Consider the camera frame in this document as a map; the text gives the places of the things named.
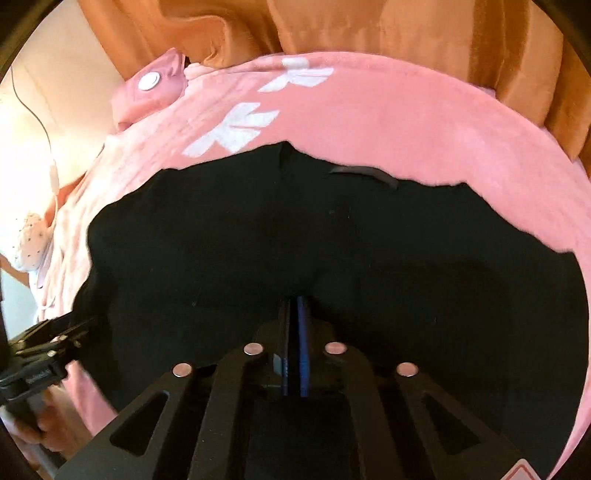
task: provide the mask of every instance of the pink pouch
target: pink pouch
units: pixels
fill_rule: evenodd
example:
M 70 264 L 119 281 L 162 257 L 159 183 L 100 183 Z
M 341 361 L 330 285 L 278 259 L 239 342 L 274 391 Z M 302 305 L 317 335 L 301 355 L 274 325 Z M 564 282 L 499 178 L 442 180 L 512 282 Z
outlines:
M 171 48 L 120 85 L 111 99 L 117 131 L 172 105 L 187 87 L 185 55 Z

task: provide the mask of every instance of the black garment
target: black garment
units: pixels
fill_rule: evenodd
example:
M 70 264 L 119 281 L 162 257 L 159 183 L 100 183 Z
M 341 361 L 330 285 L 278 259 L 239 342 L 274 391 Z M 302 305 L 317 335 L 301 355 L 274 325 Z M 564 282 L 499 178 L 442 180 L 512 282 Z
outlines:
M 306 294 L 342 341 L 383 365 L 415 362 L 547 475 L 587 368 L 574 255 L 466 184 L 395 189 L 332 169 L 284 142 L 159 172 L 105 207 L 74 304 L 107 318 L 84 366 L 120 409 L 174 364 L 249 342 L 282 298 Z

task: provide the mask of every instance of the wrinkled pink fabric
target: wrinkled pink fabric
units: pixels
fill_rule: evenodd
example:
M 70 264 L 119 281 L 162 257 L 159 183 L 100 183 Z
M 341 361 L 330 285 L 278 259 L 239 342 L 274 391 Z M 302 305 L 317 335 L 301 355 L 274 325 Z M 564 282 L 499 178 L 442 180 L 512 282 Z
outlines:
M 55 296 L 48 318 L 71 310 L 88 275 L 86 231 L 101 208 L 163 168 L 282 140 L 313 157 L 427 185 L 467 182 L 517 228 L 556 251 L 574 251 L 591 298 L 591 183 L 552 138 L 479 89 L 356 53 L 267 56 L 215 71 L 194 64 L 185 75 L 188 87 L 175 103 L 108 137 L 59 211 L 38 292 L 40 301 Z M 69 371 L 73 401 L 96 433 L 114 412 L 80 365 Z M 590 393 L 588 374 L 559 464 L 590 423 Z
M 115 90 L 111 107 L 118 132 L 168 107 L 183 94 L 187 87 L 184 60 L 185 55 L 171 48 Z M 159 75 L 156 84 L 148 90 L 140 89 L 142 78 L 153 73 Z

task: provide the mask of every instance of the white button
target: white button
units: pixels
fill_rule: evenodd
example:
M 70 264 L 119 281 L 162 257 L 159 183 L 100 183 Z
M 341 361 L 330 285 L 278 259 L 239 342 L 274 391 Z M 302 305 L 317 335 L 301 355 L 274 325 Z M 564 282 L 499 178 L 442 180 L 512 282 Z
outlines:
M 160 74 L 158 72 L 148 72 L 146 73 L 146 75 L 139 79 L 138 88 L 140 90 L 143 90 L 144 92 L 147 92 L 148 90 L 151 90 L 156 85 L 158 85 L 159 81 Z

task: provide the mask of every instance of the orange curtain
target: orange curtain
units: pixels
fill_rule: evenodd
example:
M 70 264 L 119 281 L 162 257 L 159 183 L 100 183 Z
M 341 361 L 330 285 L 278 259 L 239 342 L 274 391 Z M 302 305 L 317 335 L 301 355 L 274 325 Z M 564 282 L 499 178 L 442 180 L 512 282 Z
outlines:
M 361 51 L 496 90 L 591 170 L 591 77 L 532 0 L 79 0 L 124 78 L 175 47 L 225 67 L 260 55 Z

